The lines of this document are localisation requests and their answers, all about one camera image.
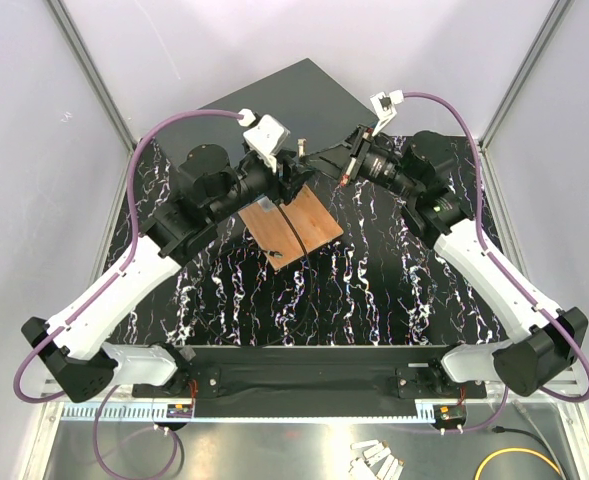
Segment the black marble tabletop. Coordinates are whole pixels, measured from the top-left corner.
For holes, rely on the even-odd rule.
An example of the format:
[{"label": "black marble tabletop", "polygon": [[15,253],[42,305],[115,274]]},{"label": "black marble tabletop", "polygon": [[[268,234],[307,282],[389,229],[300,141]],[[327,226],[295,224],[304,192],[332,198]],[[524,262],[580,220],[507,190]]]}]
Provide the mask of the black marble tabletop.
[{"label": "black marble tabletop", "polygon": [[[404,144],[397,138],[398,148]],[[451,138],[458,166],[451,188],[475,201],[470,147]],[[137,206],[147,218],[169,194],[170,161],[157,143],[146,150],[136,178]],[[308,323],[284,345],[403,345],[482,343],[503,338],[500,324],[471,286],[408,232],[401,200],[361,181],[347,188],[322,176],[309,186],[338,221],[344,234],[310,255],[316,291]],[[498,245],[489,208],[485,229]],[[130,242],[125,201],[106,268]],[[220,238],[179,274],[146,297],[115,329],[113,343],[221,344],[220,337],[244,345],[277,340],[284,326],[301,320],[310,295],[305,262],[276,273],[262,253],[226,247],[251,245],[238,215],[219,225]],[[199,282],[204,272],[207,278]],[[202,317],[216,334],[197,320]]]}]

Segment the black cable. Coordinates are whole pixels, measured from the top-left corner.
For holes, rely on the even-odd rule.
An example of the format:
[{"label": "black cable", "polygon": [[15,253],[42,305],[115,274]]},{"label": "black cable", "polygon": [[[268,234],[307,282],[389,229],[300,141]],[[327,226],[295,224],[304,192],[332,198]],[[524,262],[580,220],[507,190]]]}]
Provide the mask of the black cable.
[{"label": "black cable", "polygon": [[[494,433],[519,433],[521,435],[526,435],[526,436],[530,437],[532,440],[536,441],[536,443],[538,443],[541,447],[543,447],[543,450],[545,450],[550,456],[552,456],[552,452],[549,450],[549,448],[547,448],[547,445],[545,445],[545,442],[543,441],[543,439],[541,439],[538,435],[536,435],[532,432],[528,432],[527,430],[521,430],[519,428],[502,427],[500,425],[497,425],[494,428],[492,428],[492,432],[494,432]],[[565,465],[560,463],[560,461],[559,461],[559,467],[561,468],[561,470],[563,470],[563,474],[565,475],[565,478],[567,478],[569,480],[570,476],[567,474],[567,469],[565,468]]]},{"label": "black cable", "polygon": [[[301,247],[301,250],[303,251],[303,256],[305,257],[305,262],[307,263],[307,272],[308,272],[308,280],[309,280],[308,283],[309,283],[310,289],[307,294],[307,302],[305,305],[305,310],[303,312],[303,316],[302,316],[300,322],[298,323],[298,325],[296,325],[294,327],[294,329],[292,329],[291,332],[289,332],[287,334],[283,334],[279,338],[277,338],[276,340],[272,340],[271,342],[267,342],[263,345],[258,345],[258,347],[268,347],[271,345],[276,345],[277,343],[280,343],[283,340],[285,340],[287,337],[295,335],[303,327],[303,325],[307,324],[307,322],[309,321],[310,308],[312,306],[312,296],[314,294],[314,288],[315,288],[314,275],[312,274],[312,264],[310,263],[310,257],[307,252],[307,249],[305,248],[305,244],[303,243],[303,240],[301,239],[300,235],[298,234],[298,231],[296,230],[296,228],[294,227],[294,225],[290,221],[289,217],[285,214],[285,212],[283,211],[281,206],[276,205],[276,208],[283,216],[285,223],[287,223],[287,226],[290,228],[290,230],[294,234],[294,237],[296,237],[296,241],[298,242],[299,246]],[[219,252],[219,254],[216,256],[216,258],[214,258],[208,264],[207,268],[203,272],[203,275],[198,280],[198,282],[196,282],[196,284],[194,285],[194,290],[197,292],[197,294],[198,294],[198,291],[200,290],[201,284],[209,276],[209,272],[212,269],[213,265],[219,259],[221,259],[225,254],[227,254],[229,252],[233,252],[235,250],[252,250],[252,251],[257,251],[257,252],[261,252],[261,253],[266,253],[267,255],[273,255],[273,256],[280,255],[279,252],[276,252],[273,250],[263,250],[259,247],[254,247],[251,245],[237,245],[234,247],[225,248],[225,249],[221,250],[221,252]],[[217,338],[219,338],[221,340],[221,342],[225,343],[226,345],[231,345],[231,346],[235,346],[235,347],[240,346],[240,345],[237,345],[236,343],[231,342],[231,341],[227,340],[226,338],[224,338],[220,333],[216,332],[207,321],[205,321],[205,319],[202,317],[202,315],[200,313],[200,305],[195,305],[194,316],[201,323],[201,325],[203,325],[210,333],[214,334]]]}]

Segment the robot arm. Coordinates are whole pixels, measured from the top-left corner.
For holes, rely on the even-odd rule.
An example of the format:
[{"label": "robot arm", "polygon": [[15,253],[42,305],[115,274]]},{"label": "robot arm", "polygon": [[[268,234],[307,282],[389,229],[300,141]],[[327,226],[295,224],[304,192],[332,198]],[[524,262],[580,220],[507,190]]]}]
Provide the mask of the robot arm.
[{"label": "robot arm", "polygon": [[281,124],[268,115],[242,113],[239,123],[251,128],[244,132],[246,155],[236,169],[218,145],[192,150],[176,169],[170,198],[141,226],[128,267],[121,271],[129,248],[63,311],[47,321],[33,317],[23,325],[33,347],[63,329],[39,356],[72,401],[84,402],[120,384],[159,386],[169,394],[183,391],[193,355],[189,347],[112,345],[105,339],[138,302],[216,240],[218,223],[261,196],[291,202],[314,174],[295,161],[295,152],[281,149],[289,134]]},{"label": "robot arm", "polygon": [[[384,97],[379,94],[373,98],[380,101]],[[394,103],[398,101],[389,99],[387,108],[392,109]],[[382,122],[389,121],[389,115],[376,110]],[[454,266],[500,320],[507,340],[454,347],[432,365],[430,380],[442,384],[443,390],[447,385],[472,380],[501,380],[519,395],[532,394],[576,360],[568,343],[540,311],[558,315],[556,319],[579,346],[587,318],[578,308],[561,310],[486,236],[487,249],[481,247],[470,212],[446,184],[446,173],[455,161],[446,137],[419,132],[401,154],[391,138],[376,135],[377,129],[359,126],[344,142],[303,155],[301,161],[342,186],[360,178],[399,195],[405,201],[401,214],[410,232]],[[532,307],[497,268],[490,253],[537,299],[536,306]]]}]

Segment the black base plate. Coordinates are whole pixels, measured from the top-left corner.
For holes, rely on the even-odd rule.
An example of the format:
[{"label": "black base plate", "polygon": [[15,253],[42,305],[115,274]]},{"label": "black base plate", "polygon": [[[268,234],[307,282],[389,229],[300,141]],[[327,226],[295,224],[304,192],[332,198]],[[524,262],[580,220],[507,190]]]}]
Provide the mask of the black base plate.
[{"label": "black base plate", "polygon": [[[399,388],[399,372],[440,359],[451,347],[194,347],[197,418],[413,416],[423,385]],[[135,397],[167,398],[147,385]],[[183,397],[189,397],[189,390]],[[484,398],[469,385],[468,398]]]}]

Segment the white cable clip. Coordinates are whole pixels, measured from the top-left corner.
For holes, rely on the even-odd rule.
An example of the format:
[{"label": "white cable clip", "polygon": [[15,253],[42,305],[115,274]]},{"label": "white cable clip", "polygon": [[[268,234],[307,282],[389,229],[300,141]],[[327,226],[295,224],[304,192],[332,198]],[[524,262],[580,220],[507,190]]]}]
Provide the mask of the white cable clip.
[{"label": "white cable clip", "polygon": [[238,123],[241,127],[247,128],[256,121],[256,115],[254,115],[254,112],[249,108],[244,108],[238,113],[239,115],[243,115],[243,118],[238,120]]},{"label": "white cable clip", "polygon": [[370,101],[374,106],[374,113],[378,117],[378,123],[374,127],[372,136],[378,135],[378,133],[385,128],[385,126],[392,121],[396,116],[396,107],[404,100],[403,92],[400,90],[394,90],[390,94],[385,92],[379,92],[376,95],[370,97]]}]

